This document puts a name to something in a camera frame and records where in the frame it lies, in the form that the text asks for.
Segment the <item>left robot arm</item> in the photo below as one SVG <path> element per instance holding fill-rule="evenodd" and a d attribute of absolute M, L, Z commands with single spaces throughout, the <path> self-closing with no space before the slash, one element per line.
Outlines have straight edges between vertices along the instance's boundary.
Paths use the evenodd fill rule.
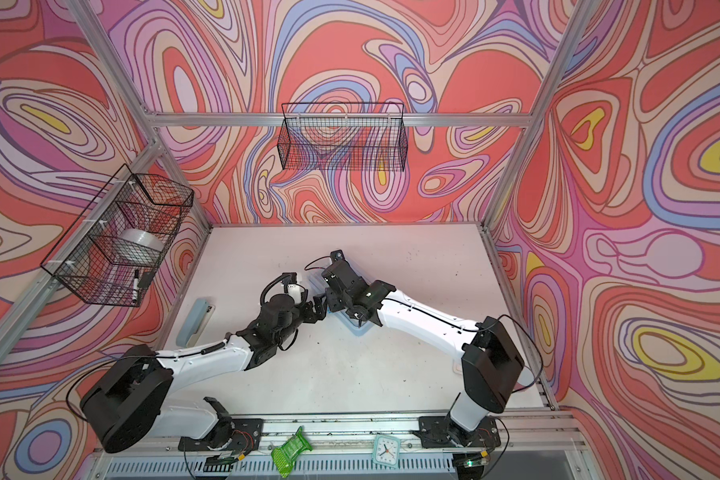
<path fill-rule="evenodd" d="M 276 294 L 247 328 L 218 342 L 173 351 L 132 347 L 83 396 L 82 414 L 110 454 L 149 437 L 181 437 L 194 448 L 224 450 L 235 434 L 229 411 L 212 396 L 181 400 L 175 393 L 263 365 L 292 346 L 303 323 L 321 321 L 326 313 L 323 295 L 296 300 Z"/>

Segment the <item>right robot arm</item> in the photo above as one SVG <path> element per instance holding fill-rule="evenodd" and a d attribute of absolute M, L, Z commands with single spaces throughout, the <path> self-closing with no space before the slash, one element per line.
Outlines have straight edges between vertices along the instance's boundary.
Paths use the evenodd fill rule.
<path fill-rule="evenodd" d="M 472 433 L 488 414 L 505 411 L 525 361 L 502 321 L 477 322 L 425 305 L 375 280 L 367 282 L 336 250 L 321 272 L 328 308 L 362 327 L 373 324 L 406 333 L 460 363 L 463 388 L 446 416 L 455 433 Z"/>

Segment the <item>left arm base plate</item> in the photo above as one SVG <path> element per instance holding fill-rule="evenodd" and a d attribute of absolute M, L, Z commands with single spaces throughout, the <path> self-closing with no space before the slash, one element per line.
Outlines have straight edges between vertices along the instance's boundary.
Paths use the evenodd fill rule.
<path fill-rule="evenodd" d="M 178 450 L 248 454 L 259 448 L 263 426 L 262 418 L 233 418 L 231 421 L 220 421 L 201 439 L 181 437 Z"/>

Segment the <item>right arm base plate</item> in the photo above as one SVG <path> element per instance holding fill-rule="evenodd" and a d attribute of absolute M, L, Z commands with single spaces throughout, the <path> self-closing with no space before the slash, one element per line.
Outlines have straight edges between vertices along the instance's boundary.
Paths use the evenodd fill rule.
<path fill-rule="evenodd" d="M 418 429 L 413 430 L 425 449 L 482 448 L 493 451 L 502 445 L 496 419 L 485 416 L 474 430 L 466 430 L 448 415 L 420 416 Z"/>

